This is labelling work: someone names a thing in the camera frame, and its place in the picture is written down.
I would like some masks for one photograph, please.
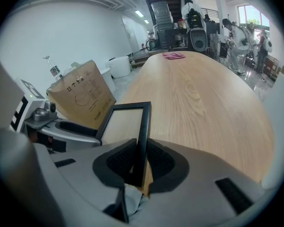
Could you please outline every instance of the floor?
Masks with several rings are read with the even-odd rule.
[[[125,77],[114,78],[113,81],[115,83],[116,91],[113,93],[117,103],[120,100],[122,94],[126,91],[128,85],[134,79],[134,77],[138,74],[142,67],[135,68],[131,71],[131,73]]]
[[[239,65],[242,65],[243,61],[239,59]],[[126,91],[128,85],[132,82],[134,77],[140,71],[141,67],[133,69],[128,76],[122,78],[113,79],[116,91],[113,93],[116,101],[118,102],[122,96],[122,94]],[[272,86],[274,85],[274,81],[272,81],[268,76],[260,75],[255,72],[254,69],[244,66],[239,68],[240,71],[246,71],[246,75],[240,77],[246,84],[255,92],[255,94],[259,97],[261,101],[264,101],[267,95],[269,94]]]
[[[246,65],[242,66],[243,59],[239,59],[238,64],[241,65],[239,67],[239,71],[245,71],[243,74],[244,76],[241,76],[240,78],[246,82],[246,84],[256,93],[261,101],[264,101],[275,82],[272,81],[272,79],[270,79],[267,75],[260,75],[256,73],[254,69]]]

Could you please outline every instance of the wood grain tabletop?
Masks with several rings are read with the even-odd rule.
[[[119,104],[151,101],[149,137],[210,152],[259,182],[274,149],[271,123],[252,89],[222,64],[196,52],[151,56]],[[147,164],[144,193],[152,182]]]

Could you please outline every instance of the black picture frame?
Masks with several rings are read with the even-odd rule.
[[[137,139],[137,147],[135,152],[135,160],[133,165],[133,173],[131,174],[130,182],[128,184],[142,187],[144,169],[146,163],[146,144],[149,137],[150,121],[151,121],[151,102],[119,104],[110,107],[106,117],[100,125],[96,138],[101,139],[108,122],[115,110],[129,110],[129,109],[142,109],[142,118],[140,124],[139,137]]]

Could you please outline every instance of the white bucket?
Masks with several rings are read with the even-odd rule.
[[[110,73],[114,78],[121,78],[131,73],[128,56],[114,58],[105,63],[106,68],[110,68]]]
[[[100,71],[104,81],[106,82],[106,84],[108,85],[108,88],[110,90],[111,93],[115,92],[115,84],[114,81],[112,80],[112,77],[110,75],[110,69],[104,69]]]

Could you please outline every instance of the pink object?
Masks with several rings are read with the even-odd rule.
[[[175,59],[181,59],[181,58],[185,58],[185,55],[178,53],[178,52],[173,52],[173,53],[162,53],[162,56],[165,59],[169,59],[169,60],[175,60]]]

